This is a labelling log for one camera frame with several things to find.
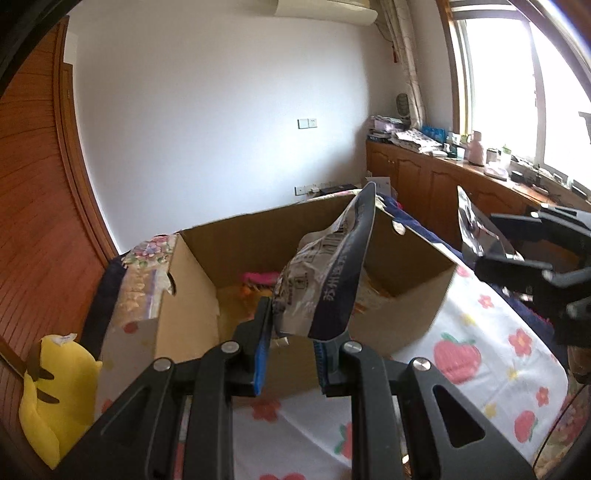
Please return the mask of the silver blue snack bag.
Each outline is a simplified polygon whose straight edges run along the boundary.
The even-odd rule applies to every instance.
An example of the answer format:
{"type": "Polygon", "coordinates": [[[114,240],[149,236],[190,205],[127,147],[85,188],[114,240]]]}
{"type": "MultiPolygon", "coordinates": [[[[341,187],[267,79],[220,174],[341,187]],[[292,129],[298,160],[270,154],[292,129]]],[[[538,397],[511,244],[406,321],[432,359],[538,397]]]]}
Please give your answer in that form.
{"type": "Polygon", "coordinates": [[[368,183],[322,231],[301,238],[273,293],[277,335],[319,342],[346,332],[376,216],[376,185],[368,183]]]}

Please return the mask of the white chicken feet snack bag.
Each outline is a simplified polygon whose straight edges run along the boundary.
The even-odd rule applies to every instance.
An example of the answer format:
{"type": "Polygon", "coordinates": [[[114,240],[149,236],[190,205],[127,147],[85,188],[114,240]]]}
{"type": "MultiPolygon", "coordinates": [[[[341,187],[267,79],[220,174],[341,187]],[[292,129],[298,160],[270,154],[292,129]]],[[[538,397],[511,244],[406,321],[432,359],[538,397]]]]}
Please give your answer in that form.
{"type": "Polygon", "coordinates": [[[493,222],[472,203],[467,192],[461,186],[457,187],[457,191],[458,222],[464,262],[474,268],[480,257],[489,254],[523,261],[523,256],[515,250],[493,222]]]}

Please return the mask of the pink snack packet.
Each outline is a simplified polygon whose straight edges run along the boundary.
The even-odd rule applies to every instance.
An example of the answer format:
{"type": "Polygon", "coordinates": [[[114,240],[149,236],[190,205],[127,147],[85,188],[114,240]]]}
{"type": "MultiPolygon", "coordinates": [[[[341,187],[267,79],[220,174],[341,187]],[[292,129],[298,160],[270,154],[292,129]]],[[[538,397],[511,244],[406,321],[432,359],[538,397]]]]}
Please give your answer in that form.
{"type": "Polygon", "coordinates": [[[242,283],[261,286],[263,288],[273,288],[279,277],[279,272],[245,272],[242,275],[242,283]]]}

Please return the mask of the brown cardboard box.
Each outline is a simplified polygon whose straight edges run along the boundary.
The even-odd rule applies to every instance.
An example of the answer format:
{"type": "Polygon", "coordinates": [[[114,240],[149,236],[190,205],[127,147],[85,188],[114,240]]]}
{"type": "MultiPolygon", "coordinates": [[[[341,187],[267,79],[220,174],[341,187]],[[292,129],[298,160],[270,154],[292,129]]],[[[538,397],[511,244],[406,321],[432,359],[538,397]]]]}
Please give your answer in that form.
{"type": "MultiPolygon", "coordinates": [[[[195,226],[175,235],[155,333],[155,358],[202,357],[228,341],[273,293],[283,268],[312,234],[328,230],[352,193],[195,226]]],[[[426,236],[377,201],[360,285],[342,340],[383,358],[423,338],[455,270],[426,236]]]]}

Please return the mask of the strawberry flower print sheet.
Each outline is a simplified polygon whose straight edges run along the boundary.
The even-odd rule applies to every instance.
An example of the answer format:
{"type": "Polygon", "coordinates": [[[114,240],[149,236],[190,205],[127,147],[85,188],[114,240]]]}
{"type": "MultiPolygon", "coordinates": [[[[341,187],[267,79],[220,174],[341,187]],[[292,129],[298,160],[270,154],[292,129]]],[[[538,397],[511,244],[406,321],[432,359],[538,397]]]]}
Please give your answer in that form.
{"type": "MultiPolygon", "coordinates": [[[[121,260],[123,278],[100,347],[94,412],[103,414],[155,359],[171,274],[188,256],[176,234],[144,241],[121,260]]],[[[389,358],[428,359],[529,462],[554,426],[567,375],[543,342],[541,322],[459,264],[430,329],[389,358]]],[[[347,479],[353,425],[345,398],[318,386],[311,341],[290,337],[270,350],[263,393],[233,412],[238,479],[347,479]]]]}

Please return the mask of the pink bottle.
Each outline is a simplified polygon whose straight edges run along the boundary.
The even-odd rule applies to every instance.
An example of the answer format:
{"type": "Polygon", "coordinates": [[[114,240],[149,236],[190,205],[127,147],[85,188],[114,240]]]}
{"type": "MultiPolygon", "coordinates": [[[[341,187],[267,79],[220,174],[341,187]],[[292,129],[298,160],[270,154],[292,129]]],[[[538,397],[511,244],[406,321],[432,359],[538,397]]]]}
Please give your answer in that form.
{"type": "Polygon", "coordinates": [[[470,138],[468,144],[468,161],[470,164],[484,167],[485,166],[485,154],[482,141],[482,133],[475,130],[470,138]]]}

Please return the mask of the yellow plush toy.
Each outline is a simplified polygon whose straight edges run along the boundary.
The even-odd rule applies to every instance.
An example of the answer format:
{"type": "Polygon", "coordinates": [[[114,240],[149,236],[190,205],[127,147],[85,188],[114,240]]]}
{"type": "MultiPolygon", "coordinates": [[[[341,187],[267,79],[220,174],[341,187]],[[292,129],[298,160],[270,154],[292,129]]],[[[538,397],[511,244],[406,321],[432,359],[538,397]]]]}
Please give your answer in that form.
{"type": "Polygon", "coordinates": [[[18,416],[28,443],[50,469],[93,424],[101,368],[74,333],[46,335],[29,351],[18,416]]]}

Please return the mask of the wooden wardrobe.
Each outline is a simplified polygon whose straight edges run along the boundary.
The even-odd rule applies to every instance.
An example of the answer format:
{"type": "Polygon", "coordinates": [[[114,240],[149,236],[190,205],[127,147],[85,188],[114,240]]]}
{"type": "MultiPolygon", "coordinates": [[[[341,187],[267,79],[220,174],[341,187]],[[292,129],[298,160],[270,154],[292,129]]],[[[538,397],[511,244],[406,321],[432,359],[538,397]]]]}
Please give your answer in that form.
{"type": "Polygon", "coordinates": [[[66,154],[61,19],[1,97],[1,340],[24,359],[47,334],[83,335],[107,265],[66,154]]]}

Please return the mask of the patterned curtain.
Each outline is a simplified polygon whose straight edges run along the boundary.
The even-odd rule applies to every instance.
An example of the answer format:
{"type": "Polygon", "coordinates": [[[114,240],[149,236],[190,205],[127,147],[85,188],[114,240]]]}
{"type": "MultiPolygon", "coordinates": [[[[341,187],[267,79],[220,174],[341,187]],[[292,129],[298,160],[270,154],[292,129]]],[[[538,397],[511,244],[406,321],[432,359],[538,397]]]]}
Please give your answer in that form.
{"type": "Polygon", "coordinates": [[[421,128],[425,120],[425,107],[417,70],[415,31],[409,2],[381,0],[380,6],[392,37],[394,52],[403,67],[411,124],[414,128],[421,128]]]}

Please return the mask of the white air conditioner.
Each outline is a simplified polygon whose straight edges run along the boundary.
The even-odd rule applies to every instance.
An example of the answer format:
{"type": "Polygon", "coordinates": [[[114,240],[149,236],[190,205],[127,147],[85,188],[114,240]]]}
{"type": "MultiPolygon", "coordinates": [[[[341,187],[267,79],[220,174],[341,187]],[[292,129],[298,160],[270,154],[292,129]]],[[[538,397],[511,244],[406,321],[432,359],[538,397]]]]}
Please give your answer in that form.
{"type": "Polygon", "coordinates": [[[276,17],[332,21],[356,26],[370,26],[378,18],[369,1],[279,0],[276,17]]]}

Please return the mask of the window frame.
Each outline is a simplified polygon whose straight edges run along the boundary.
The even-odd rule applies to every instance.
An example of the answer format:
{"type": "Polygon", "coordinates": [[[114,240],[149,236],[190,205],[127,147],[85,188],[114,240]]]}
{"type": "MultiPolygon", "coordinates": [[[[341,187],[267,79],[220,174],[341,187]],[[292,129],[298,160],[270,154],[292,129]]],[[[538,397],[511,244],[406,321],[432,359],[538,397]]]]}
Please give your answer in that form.
{"type": "Polygon", "coordinates": [[[547,1],[441,1],[454,121],[496,149],[590,186],[590,55],[547,1]]]}

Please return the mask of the white wall switch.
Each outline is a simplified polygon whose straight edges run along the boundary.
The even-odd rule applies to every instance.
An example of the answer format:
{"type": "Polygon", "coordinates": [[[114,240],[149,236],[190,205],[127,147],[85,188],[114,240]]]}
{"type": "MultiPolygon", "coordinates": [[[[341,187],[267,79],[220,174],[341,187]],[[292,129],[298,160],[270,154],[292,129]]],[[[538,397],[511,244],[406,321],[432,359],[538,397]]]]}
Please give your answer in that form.
{"type": "Polygon", "coordinates": [[[315,120],[315,119],[298,119],[297,120],[297,128],[298,129],[315,129],[315,128],[317,128],[317,120],[315,120]]]}

